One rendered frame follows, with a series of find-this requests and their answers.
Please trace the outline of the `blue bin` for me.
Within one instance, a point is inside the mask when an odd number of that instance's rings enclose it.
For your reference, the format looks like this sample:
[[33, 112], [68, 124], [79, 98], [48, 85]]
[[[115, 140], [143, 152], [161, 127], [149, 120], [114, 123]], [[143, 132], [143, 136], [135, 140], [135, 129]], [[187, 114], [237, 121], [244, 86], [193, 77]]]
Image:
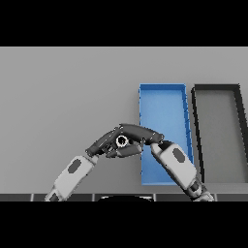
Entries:
[[[184, 83], [141, 83], [139, 124], [177, 143], [194, 162], [186, 85]], [[174, 182], [145, 146], [141, 154], [142, 185], [174, 185]]]

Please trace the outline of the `dark grey bin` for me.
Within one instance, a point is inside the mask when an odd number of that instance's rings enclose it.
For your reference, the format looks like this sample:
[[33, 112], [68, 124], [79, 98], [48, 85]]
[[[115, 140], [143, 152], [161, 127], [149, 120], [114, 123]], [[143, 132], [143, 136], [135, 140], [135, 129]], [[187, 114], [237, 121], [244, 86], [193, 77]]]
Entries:
[[201, 180], [248, 183], [248, 126], [239, 84], [192, 90]]

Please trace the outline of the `blue pipe with pale ring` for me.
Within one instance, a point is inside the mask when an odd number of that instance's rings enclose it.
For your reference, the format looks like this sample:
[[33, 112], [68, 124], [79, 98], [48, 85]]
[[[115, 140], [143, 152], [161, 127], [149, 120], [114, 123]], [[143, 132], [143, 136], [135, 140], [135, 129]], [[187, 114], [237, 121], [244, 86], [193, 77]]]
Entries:
[[118, 147], [125, 147], [129, 141], [125, 136], [118, 136], [115, 140]]

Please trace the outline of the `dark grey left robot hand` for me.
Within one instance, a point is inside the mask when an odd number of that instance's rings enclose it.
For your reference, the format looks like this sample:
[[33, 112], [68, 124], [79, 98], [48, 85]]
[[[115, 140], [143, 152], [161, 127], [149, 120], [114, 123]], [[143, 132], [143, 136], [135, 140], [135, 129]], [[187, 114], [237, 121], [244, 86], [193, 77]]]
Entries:
[[87, 148], [85, 150], [86, 154], [91, 158], [95, 155], [103, 154], [105, 154], [107, 158], [125, 158], [141, 154], [142, 145], [140, 143], [138, 145], [127, 143], [124, 146], [118, 146], [116, 139], [119, 136], [121, 136], [121, 130], [119, 128], [114, 128]]

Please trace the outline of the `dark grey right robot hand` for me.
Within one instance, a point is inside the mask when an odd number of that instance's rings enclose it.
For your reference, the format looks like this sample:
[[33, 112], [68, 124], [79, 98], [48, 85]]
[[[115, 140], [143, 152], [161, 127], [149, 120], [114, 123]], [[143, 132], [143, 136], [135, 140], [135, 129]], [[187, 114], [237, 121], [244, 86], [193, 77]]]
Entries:
[[164, 140], [163, 134], [134, 124], [121, 124], [119, 129], [120, 134], [127, 137], [129, 140], [136, 142], [144, 141], [145, 145], [161, 143]]

